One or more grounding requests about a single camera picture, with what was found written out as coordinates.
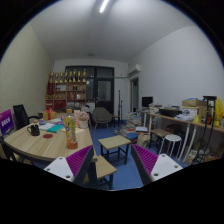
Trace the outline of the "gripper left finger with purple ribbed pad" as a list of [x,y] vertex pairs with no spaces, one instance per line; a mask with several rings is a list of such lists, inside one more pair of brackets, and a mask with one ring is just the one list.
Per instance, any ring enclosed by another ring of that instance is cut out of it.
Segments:
[[67,158],[56,158],[45,168],[45,171],[77,185],[81,185],[90,166],[93,155],[93,146],[90,145],[73,153]]

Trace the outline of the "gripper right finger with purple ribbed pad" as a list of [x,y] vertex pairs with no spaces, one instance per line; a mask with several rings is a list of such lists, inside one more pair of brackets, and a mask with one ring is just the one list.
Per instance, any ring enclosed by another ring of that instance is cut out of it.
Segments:
[[131,155],[135,161],[143,185],[148,185],[182,169],[168,155],[157,155],[135,144],[131,145]]

